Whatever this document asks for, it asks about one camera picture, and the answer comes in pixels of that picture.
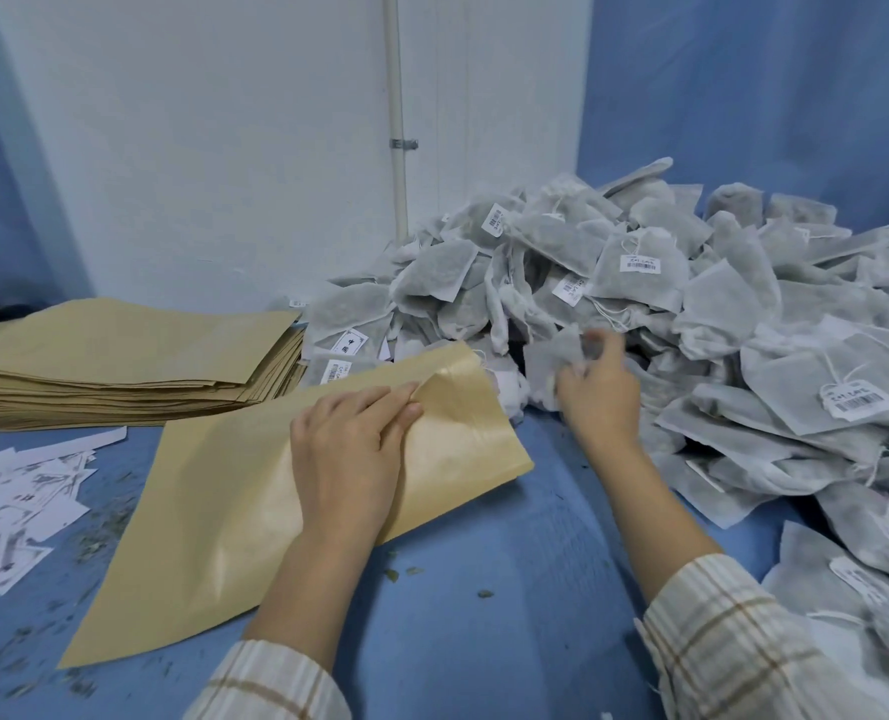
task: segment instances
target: blue table surface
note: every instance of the blue table surface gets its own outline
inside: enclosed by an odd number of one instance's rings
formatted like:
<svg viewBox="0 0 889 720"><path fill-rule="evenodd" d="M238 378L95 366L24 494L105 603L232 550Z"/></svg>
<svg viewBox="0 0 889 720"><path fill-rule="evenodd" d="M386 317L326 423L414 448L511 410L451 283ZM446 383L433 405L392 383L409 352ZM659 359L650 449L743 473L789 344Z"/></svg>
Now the blue table surface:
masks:
<svg viewBox="0 0 889 720"><path fill-rule="evenodd" d="M0 449L95 431L0 434ZM78 496L91 511L0 597L0 718L179 717L240 635L247 615L154 652L55 670L138 504L161 433L132 428L98 451L98 471ZM632 624L643 598L601 485L556 416L529 412L517 434L532 472L372 553L335 667L355 717L664 717ZM762 578L785 520L800 516L775 500L726 531L698 520Z"/></svg>

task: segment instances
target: hand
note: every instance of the hand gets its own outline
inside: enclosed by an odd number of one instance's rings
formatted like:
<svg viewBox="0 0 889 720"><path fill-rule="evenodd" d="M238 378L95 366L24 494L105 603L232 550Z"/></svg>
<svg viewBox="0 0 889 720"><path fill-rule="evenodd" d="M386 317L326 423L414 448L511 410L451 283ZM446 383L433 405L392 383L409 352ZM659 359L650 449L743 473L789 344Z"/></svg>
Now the hand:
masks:
<svg viewBox="0 0 889 720"><path fill-rule="evenodd" d="M624 336L593 329L584 334L601 342L601 356L585 368L558 372L555 395L564 420L585 451L604 454L640 449L638 420L642 394L638 379L625 369Z"/></svg>
<svg viewBox="0 0 889 720"><path fill-rule="evenodd" d="M375 544L398 487L404 435L423 413L409 403L417 387L323 396L291 422L302 532L329 544Z"/></svg>

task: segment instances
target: plaid shirt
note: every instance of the plaid shirt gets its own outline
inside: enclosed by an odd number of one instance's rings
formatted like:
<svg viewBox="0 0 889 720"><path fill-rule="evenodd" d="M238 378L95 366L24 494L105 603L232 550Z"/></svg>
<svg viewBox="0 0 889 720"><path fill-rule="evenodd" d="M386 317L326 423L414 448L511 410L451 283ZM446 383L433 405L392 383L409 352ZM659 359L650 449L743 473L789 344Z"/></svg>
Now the plaid shirt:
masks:
<svg viewBox="0 0 889 720"><path fill-rule="evenodd" d="M657 667L669 718L889 718L731 557L691 561L634 623ZM312 659L240 641L185 715L231 717L349 720L352 712Z"/></svg>

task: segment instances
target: white pipe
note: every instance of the white pipe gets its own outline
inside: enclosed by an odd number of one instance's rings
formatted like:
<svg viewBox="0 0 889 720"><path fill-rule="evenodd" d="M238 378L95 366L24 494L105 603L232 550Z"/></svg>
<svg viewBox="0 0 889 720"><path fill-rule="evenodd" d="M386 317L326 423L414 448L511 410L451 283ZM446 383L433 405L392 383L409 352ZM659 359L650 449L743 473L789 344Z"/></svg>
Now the white pipe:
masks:
<svg viewBox="0 0 889 720"><path fill-rule="evenodd" d="M398 33L398 0L384 0L385 57L388 59L388 108L390 138L404 141L402 112L402 40ZM404 178L404 148L390 150L391 181L394 191L395 240L408 239L408 198Z"/></svg>

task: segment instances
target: person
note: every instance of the person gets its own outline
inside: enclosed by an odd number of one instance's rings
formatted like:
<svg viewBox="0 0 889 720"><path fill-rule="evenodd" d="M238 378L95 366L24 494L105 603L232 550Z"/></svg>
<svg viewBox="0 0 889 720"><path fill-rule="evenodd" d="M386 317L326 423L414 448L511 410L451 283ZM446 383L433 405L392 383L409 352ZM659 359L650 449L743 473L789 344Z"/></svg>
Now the person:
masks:
<svg viewBox="0 0 889 720"><path fill-rule="evenodd" d="M635 626L669 718L889 715L726 556L666 487L638 440L640 390L624 338L591 331L601 356L558 375L561 413L606 491L649 603ZM339 720L329 672L355 587L389 515L416 384L323 397L291 425L304 519L241 640L186 718Z"/></svg>

